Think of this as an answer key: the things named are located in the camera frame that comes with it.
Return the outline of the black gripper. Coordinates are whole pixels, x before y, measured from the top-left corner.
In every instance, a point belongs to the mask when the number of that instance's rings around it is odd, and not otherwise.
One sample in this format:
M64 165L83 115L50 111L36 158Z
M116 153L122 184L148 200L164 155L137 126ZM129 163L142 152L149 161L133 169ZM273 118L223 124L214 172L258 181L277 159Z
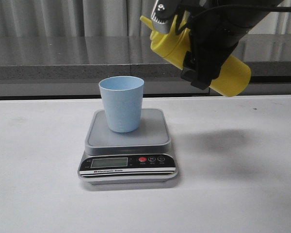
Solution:
M189 12L177 34L188 31L180 77L204 90L219 77L221 67L239 40L270 12L281 11L280 0L178 0L177 13Z

